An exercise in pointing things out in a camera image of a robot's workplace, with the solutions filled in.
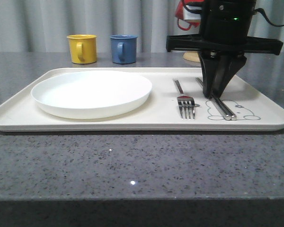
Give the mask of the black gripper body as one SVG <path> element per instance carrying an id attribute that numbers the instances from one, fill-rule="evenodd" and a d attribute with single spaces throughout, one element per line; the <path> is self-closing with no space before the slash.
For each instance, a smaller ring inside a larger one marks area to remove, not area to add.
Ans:
<path id="1" fill-rule="evenodd" d="M 184 9 L 200 18 L 194 23 L 200 25 L 198 34 L 169 35 L 166 49 L 216 51 L 223 53 L 269 53 L 279 55 L 283 42 L 277 39 L 248 36 L 250 23 L 255 13 L 262 9 Z"/>

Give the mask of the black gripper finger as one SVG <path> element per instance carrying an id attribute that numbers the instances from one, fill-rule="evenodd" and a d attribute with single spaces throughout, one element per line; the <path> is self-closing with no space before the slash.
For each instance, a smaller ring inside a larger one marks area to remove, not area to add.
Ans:
<path id="1" fill-rule="evenodd" d="M 233 76 L 245 65 L 247 58 L 244 55 L 222 55 L 215 73 L 212 93 L 221 97 Z"/>
<path id="2" fill-rule="evenodd" d="M 214 85 L 219 85 L 219 82 L 215 81 L 215 79 L 217 78 L 217 72 L 221 63 L 221 57 L 211 56 L 208 52 L 200 52 L 199 59 L 203 76 L 203 95 L 206 98 L 210 98 L 212 97 L 212 95 L 220 98 L 222 94 L 219 88 L 214 90 Z"/>

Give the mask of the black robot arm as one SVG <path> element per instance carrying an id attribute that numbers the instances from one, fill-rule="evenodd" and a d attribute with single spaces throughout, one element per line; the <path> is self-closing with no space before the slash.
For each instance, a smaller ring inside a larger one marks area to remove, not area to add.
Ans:
<path id="1" fill-rule="evenodd" d="M 170 35 L 166 49 L 198 52 L 205 97 L 220 97 L 233 76 L 245 65 L 245 53 L 279 55 L 283 43 L 276 39 L 248 36 L 257 10 L 254 0 L 205 0 L 191 2 L 200 14 L 198 34 Z"/>

